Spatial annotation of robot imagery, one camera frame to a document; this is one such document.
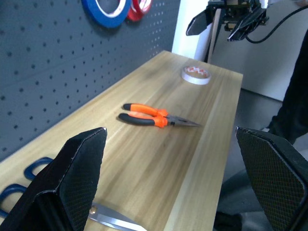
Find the person in black trousers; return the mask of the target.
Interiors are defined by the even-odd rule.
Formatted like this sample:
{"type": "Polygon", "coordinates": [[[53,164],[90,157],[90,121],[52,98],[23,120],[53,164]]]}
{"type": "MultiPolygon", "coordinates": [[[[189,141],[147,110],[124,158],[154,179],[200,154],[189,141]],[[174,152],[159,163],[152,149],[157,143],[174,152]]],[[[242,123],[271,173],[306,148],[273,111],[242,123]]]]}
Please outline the person in black trousers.
{"type": "Polygon", "coordinates": [[[308,133],[308,30],[304,36],[282,106],[268,125],[269,133],[291,144],[308,133]]]}

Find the red tape roll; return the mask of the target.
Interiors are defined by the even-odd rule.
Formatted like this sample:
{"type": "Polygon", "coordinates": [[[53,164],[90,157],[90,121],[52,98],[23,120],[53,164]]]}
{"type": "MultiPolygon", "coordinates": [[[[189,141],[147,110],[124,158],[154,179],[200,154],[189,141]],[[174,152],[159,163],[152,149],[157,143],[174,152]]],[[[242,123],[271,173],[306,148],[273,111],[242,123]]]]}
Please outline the red tape roll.
{"type": "Polygon", "coordinates": [[[152,0],[131,0],[127,18],[133,22],[140,21],[150,10],[152,0]]]}

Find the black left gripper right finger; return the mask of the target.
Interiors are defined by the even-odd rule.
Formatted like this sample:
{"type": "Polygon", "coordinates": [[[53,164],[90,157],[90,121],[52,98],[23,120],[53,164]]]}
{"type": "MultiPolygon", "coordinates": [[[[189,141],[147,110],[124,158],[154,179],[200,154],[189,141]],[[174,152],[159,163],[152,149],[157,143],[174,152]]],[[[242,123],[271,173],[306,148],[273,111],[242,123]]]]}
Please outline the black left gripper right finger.
{"type": "Polygon", "coordinates": [[[308,231],[308,161],[286,139],[237,127],[252,189],[274,231],[308,231]]]}

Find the white tape roll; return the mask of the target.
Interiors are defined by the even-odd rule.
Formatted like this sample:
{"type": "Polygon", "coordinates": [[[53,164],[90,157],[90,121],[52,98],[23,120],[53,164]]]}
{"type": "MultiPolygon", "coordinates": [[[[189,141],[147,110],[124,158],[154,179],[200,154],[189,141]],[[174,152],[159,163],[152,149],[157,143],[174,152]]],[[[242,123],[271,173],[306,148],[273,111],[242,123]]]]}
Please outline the white tape roll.
{"type": "Polygon", "coordinates": [[[195,85],[206,85],[211,80],[211,74],[204,68],[197,66],[185,66],[181,72],[181,77],[195,85]]]}

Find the grey pegboard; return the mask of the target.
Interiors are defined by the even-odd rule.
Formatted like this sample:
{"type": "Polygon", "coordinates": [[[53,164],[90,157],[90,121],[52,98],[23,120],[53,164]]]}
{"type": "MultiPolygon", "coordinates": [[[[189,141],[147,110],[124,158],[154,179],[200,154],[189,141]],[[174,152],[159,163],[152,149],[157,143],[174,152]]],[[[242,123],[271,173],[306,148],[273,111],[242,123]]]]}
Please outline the grey pegboard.
{"type": "Polygon", "coordinates": [[[97,24],[81,0],[0,0],[0,161],[161,51],[180,0],[139,21],[97,24]]]}

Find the blue tape roll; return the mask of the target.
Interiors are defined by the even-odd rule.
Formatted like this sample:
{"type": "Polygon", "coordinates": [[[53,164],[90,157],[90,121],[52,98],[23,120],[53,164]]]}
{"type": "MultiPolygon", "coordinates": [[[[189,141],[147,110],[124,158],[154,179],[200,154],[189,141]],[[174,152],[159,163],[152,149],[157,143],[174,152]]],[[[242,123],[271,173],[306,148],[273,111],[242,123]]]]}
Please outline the blue tape roll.
{"type": "Polygon", "coordinates": [[[128,15],[132,0],[119,0],[117,8],[112,13],[107,13],[99,5],[98,0],[81,0],[85,11],[98,24],[106,28],[116,28],[122,24],[128,15]]]}

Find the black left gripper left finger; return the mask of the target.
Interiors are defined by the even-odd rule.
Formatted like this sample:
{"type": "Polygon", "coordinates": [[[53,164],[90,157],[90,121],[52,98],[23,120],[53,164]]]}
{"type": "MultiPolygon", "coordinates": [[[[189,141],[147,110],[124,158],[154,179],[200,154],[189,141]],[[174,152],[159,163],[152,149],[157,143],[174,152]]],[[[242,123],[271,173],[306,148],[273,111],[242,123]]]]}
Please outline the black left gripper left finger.
{"type": "Polygon", "coordinates": [[[30,183],[0,231],[83,231],[95,197],[106,128],[66,141],[58,155],[30,183]]]}

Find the blue handled scissors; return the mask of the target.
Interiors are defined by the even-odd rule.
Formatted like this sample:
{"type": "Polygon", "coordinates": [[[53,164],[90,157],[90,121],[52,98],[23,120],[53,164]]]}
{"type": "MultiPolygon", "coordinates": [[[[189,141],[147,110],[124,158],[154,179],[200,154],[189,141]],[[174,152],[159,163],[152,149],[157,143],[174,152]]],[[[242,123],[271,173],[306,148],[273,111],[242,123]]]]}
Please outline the blue handled scissors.
{"type": "MultiPolygon", "coordinates": [[[[50,162],[52,162],[52,158],[49,157],[42,157],[36,160],[24,169],[24,177],[32,181],[36,177],[36,175],[33,173],[33,170],[41,165],[48,165],[50,162]]],[[[6,218],[9,214],[1,208],[1,204],[4,199],[6,199],[10,194],[13,193],[24,193],[26,189],[27,187],[15,183],[7,186],[0,193],[0,217],[6,218]]],[[[92,203],[88,218],[102,225],[121,231],[147,231],[137,222],[131,220],[130,218],[113,209],[110,209],[98,203],[92,203]]]]}

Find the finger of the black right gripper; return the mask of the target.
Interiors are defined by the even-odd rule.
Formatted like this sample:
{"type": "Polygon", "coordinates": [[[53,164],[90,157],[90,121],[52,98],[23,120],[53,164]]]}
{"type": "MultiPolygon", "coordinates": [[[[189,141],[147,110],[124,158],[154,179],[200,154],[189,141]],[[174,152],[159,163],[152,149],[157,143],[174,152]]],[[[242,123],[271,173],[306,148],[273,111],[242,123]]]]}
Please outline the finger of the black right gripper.
{"type": "Polygon", "coordinates": [[[190,21],[186,30],[186,36],[195,36],[201,34],[212,22],[213,10],[205,9],[190,21]]]}
{"type": "Polygon", "coordinates": [[[228,21],[227,30],[231,33],[227,37],[227,41],[243,40],[258,26],[266,24],[267,21],[266,9],[262,8],[255,8],[251,12],[245,13],[239,19],[228,21]]]}

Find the orange black needle-nose pliers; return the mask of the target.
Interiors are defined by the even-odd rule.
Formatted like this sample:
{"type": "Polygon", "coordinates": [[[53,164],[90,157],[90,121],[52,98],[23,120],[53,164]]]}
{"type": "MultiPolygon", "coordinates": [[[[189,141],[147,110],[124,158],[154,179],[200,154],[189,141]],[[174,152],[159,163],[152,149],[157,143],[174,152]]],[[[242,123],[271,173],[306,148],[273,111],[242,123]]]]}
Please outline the orange black needle-nose pliers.
{"type": "Polygon", "coordinates": [[[166,109],[158,109],[147,106],[140,103],[126,103],[123,105],[123,109],[134,112],[145,114],[135,115],[120,113],[118,118],[126,123],[137,125],[137,126],[156,126],[164,128],[166,126],[181,126],[181,127],[200,127],[200,124],[192,122],[182,117],[170,115],[166,109]]]}

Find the light wooden pole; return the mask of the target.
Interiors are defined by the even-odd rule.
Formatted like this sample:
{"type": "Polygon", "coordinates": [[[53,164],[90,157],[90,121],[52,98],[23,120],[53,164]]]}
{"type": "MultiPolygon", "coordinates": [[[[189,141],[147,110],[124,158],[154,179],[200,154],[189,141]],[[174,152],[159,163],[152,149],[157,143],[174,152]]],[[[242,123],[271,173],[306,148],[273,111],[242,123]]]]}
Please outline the light wooden pole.
{"type": "Polygon", "coordinates": [[[209,54],[208,54],[208,59],[207,62],[210,64],[212,60],[212,55],[214,51],[214,45],[216,41],[216,35],[217,35],[217,30],[218,30],[218,25],[219,25],[219,18],[221,14],[221,9],[217,9],[215,12],[215,17],[213,20],[212,24],[212,34],[211,34],[211,41],[210,41],[210,46],[209,46],[209,54]]]}

